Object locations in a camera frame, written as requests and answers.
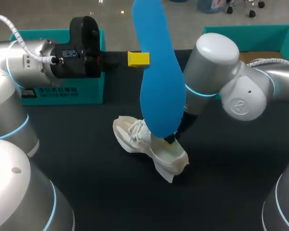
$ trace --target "black table surface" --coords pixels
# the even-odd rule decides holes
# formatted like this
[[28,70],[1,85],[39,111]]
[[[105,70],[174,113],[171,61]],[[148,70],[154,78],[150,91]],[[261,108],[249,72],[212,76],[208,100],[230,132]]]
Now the black table surface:
[[[182,69],[190,52],[176,51]],[[263,202],[289,163],[289,103],[240,122],[214,101],[180,139],[190,164],[169,184],[112,130],[118,116],[141,118],[142,75],[107,74],[102,105],[26,107],[40,138],[33,161],[70,202],[75,230],[262,231]]]

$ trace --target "teal cardboard box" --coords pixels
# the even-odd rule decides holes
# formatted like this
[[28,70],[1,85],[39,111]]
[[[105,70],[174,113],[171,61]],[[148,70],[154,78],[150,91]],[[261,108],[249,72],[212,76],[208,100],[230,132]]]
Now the teal cardboard box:
[[[52,30],[20,30],[24,40],[53,39],[58,43],[69,41],[69,29]],[[100,30],[101,50],[106,51],[103,30]],[[56,88],[34,88],[23,90],[23,105],[68,105],[68,104],[100,104],[103,102],[104,78],[66,79],[64,85]]]
[[240,52],[278,51],[289,61],[289,25],[206,26],[203,33],[230,38]]

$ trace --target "blue insole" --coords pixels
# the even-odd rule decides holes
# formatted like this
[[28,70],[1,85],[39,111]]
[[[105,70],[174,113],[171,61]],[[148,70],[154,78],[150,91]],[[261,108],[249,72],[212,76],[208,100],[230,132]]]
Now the blue insole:
[[152,134],[165,138],[178,129],[186,103],[185,81],[174,54],[160,0],[135,0],[134,27],[141,51],[150,53],[144,69],[140,105]]

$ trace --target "shoe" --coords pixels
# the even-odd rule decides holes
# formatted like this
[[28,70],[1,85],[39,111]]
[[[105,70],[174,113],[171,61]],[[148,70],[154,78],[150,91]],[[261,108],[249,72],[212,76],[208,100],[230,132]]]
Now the shoe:
[[177,140],[171,145],[153,136],[144,120],[119,116],[113,122],[119,144],[129,153],[144,153],[153,159],[158,173],[169,183],[188,165],[188,156]]

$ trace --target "white cable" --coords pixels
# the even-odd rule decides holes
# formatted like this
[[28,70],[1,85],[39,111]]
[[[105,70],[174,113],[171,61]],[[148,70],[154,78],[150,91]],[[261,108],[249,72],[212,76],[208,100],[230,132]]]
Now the white cable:
[[31,50],[29,50],[29,48],[26,46],[23,38],[19,34],[18,30],[15,28],[13,23],[8,18],[0,15],[0,21],[3,21],[11,29],[11,31],[14,34],[15,38],[17,39],[19,45],[24,49],[24,51],[27,53],[27,55],[29,55],[30,57],[32,57],[36,61],[41,62],[43,64],[54,64],[52,62],[52,58],[55,58],[55,56],[45,56],[45,57],[38,56],[38,55],[34,54]]
[[276,59],[276,58],[272,58],[272,59],[255,59],[253,61],[251,61],[251,63],[247,64],[247,66],[250,67],[254,67],[254,66],[259,66],[262,64],[289,64],[288,60],[285,59]]

